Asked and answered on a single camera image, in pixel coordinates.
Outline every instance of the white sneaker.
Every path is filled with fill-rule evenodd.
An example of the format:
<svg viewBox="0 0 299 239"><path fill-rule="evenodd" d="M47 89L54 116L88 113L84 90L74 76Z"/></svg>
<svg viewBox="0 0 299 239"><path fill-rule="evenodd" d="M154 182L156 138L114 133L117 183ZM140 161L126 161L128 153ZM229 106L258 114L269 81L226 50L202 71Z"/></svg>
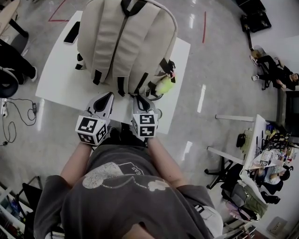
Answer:
<svg viewBox="0 0 299 239"><path fill-rule="evenodd" d="M257 60L253 56L250 56L250 59L254 65L258 65Z"/></svg>
<svg viewBox="0 0 299 239"><path fill-rule="evenodd" d="M251 79L252 81L256 81L256 80L259 80L259 75L255 75L255 76L252 76Z"/></svg>
<svg viewBox="0 0 299 239"><path fill-rule="evenodd" d="M34 66L34 69L36 70L36 75L31 79L32 82L35 82L38 77L37 68L35 66Z"/></svg>

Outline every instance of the gray t-shirt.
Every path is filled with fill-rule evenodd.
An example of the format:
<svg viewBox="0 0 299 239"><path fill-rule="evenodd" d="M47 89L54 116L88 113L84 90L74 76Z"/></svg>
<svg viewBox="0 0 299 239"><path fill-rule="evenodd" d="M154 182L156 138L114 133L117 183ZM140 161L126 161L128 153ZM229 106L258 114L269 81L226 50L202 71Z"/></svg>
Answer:
<svg viewBox="0 0 299 239"><path fill-rule="evenodd" d="M171 187L145 148L99 146L73 188L47 178L34 221L37 239L61 223L65 238L122 238L142 224L156 239L211 238L195 206L214 207L202 186Z"/></svg>

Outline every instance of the cable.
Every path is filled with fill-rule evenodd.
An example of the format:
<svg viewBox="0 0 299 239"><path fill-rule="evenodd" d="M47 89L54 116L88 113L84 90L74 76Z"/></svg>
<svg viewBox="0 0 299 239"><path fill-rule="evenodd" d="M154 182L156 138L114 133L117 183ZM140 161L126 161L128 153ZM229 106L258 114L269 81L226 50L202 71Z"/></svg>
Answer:
<svg viewBox="0 0 299 239"><path fill-rule="evenodd" d="M23 123L24 123L25 125L27 125L27 126L32 126L32 125L34 125L34 124L36 123L36 103L34 103L34 102L33 102L32 100L30 100L30 99L19 99L19 98L18 98L18 99L7 98L7 99L9 99L9 100L22 100L22 101L27 100L27 101L30 101L30 102L32 103L32 108L31 108L31 109L28 109L28 111L27 111L27 117L28 117L28 119L29 119L30 121L33 121L32 124L28 124L28 123L26 123L26 122L24 121L24 119L23 119L22 116L21 116L21 113L20 113L19 108L17 107L17 105L16 105L14 102L7 101L7 102L4 103L3 106L5 106L7 103L11 103L11 104L13 104L13 105L15 106L15 108L17 109L17 111L18 111L18 113L19 113L19 115L20 115L20 118L21 118L21 120L23 121ZM33 118L30 118L30 117L29 117L29 111L32 111L32 113L34 114L34 117L33 117ZM0 146L5 146L5 145L7 145L8 143L13 143L13 142L15 141L16 137L17 137L17 130L16 130L16 127L15 127L15 123L14 123L13 121L10 121L9 124L8 124L8 127L7 127L7 128L8 128L8 138L7 138L7 136L6 136L6 134L5 134L5 129L4 129L4 116L5 116L5 115L2 116L2 128L3 128L3 133L4 133L4 137L5 137L6 141L3 142L3 144L1 144ZM10 134L10 129L9 129L9 127L10 127L11 124L14 126L14 131L15 131L15 136L14 136L14 138L13 138L12 140L11 140L11 134Z"/></svg>

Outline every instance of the white table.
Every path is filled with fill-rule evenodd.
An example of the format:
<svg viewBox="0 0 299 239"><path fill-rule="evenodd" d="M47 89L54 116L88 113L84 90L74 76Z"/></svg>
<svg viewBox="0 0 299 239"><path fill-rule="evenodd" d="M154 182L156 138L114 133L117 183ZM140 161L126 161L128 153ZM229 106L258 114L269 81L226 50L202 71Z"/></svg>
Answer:
<svg viewBox="0 0 299 239"><path fill-rule="evenodd" d="M115 100L110 119L131 124L133 99L128 94L121 97L117 89L105 84L95 85L87 70L76 70L77 44L65 44L63 41L75 22L80 21L82 11L77 11L57 39L41 74L36 96L84 110L88 102L97 94L114 92ZM171 60L176 65L176 84L160 100L154 101L156 108L163 112L159 120L158 132L167 134L183 82L190 44L177 38Z"/></svg>
<svg viewBox="0 0 299 239"><path fill-rule="evenodd" d="M253 123L253 131L252 131L252 136L251 136L251 141L249 144L249 149L248 152L245 156L245 160L233 157L225 152L221 152L215 148L208 147L208 151L211 151L215 154L218 154L224 158L227 158L233 162L236 162L238 164L244 165L243 166L243 172L248 169L255 169L257 167L251 165L253 159L255 158L256 154L256 137L258 137L257 144L258 146L261 145L261 140L262 140L262 131L263 131L263 136L264 139L266 137L266 126L267 122L266 120L260 116L259 114L256 115L256 117L246 117L246 116L232 116L232 115L216 115L216 119L225 119L225 120L238 120L238 121L245 121L245 122L252 122ZM275 166L275 164L271 163L267 167Z"/></svg>

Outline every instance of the bag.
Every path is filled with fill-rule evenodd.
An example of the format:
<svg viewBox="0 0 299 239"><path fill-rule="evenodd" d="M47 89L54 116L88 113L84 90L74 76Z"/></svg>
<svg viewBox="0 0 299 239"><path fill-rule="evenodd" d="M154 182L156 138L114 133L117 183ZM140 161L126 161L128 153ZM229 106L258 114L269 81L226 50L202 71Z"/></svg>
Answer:
<svg viewBox="0 0 299 239"><path fill-rule="evenodd" d="M177 31L173 15L153 0L92 0L82 13L76 69L86 67L95 84L122 96L158 97L175 83L169 58Z"/></svg>

